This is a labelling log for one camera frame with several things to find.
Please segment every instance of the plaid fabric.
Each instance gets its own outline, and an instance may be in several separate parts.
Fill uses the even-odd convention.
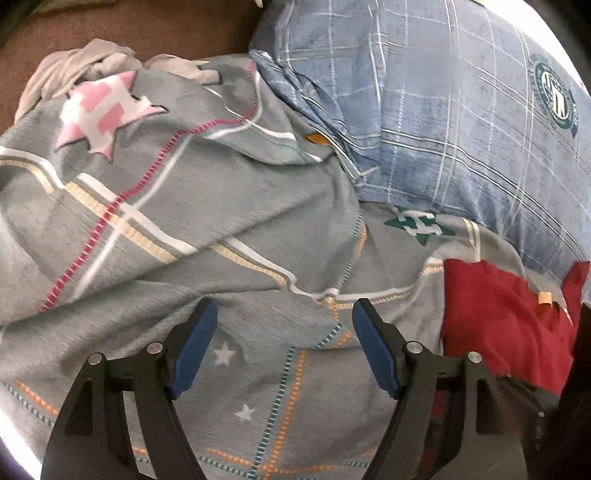
[[[536,96],[536,55],[572,91],[576,136]],[[482,6],[275,0],[251,56],[275,93],[335,142],[360,200],[470,218],[554,280],[588,258],[591,100]]]

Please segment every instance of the gray blanket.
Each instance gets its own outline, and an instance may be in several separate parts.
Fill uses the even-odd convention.
[[[247,57],[207,68],[221,85],[149,70],[129,98],[118,79],[86,84],[0,137],[0,408],[42,459],[88,355],[162,340],[208,296],[219,328],[176,402],[207,477],[360,478],[394,402],[353,302],[440,352],[443,259],[527,272],[469,220],[360,205],[342,159],[306,140]],[[140,101],[150,110],[128,115]]]

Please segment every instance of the dark object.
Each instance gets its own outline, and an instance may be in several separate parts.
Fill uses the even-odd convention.
[[[94,353],[74,381],[47,445],[42,480],[132,480],[123,391],[134,391],[139,422],[158,480],[205,480],[172,401],[187,390],[217,327],[217,307],[199,302],[164,343],[107,360]]]
[[[532,480],[587,479],[591,475],[591,310],[583,305],[574,361],[558,412],[539,454]]]
[[[355,304],[353,324],[378,383],[401,399],[364,480],[416,478],[438,389],[449,399],[428,478],[527,479],[519,436],[480,355],[452,359],[406,342],[367,299]],[[191,386],[216,325],[215,304],[202,300],[163,343],[122,359],[88,357],[51,434],[41,480],[149,478],[137,470],[123,391],[135,392],[157,479],[205,480],[172,401]]]
[[[540,450],[548,425],[558,410],[560,397],[513,377],[500,378],[496,384],[512,411],[525,460],[528,461]]]
[[[0,47],[18,24],[35,10],[41,0],[3,0],[0,8]]]

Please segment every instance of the red towel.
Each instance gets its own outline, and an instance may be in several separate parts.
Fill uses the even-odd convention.
[[[525,280],[486,261],[444,262],[446,356],[479,352],[494,377],[511,374],[560,395],[570,367],[589,262],[575,264],[563,283],[569,320],[557,304],[538,304]]]

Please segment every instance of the brown surface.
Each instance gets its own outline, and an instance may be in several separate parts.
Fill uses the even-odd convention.
[[[34,13],[45,14],[62,8],[72,8],[78,5],[114,4],[116,0],[43,0]]]
[[[103,38],[133,48],[141,60],[158,53],[186,59],[240,53],[261,12],[254,0],[118,0],[33,16],[0,47],[0,132],[12,124],[28,78],[54,51]]]

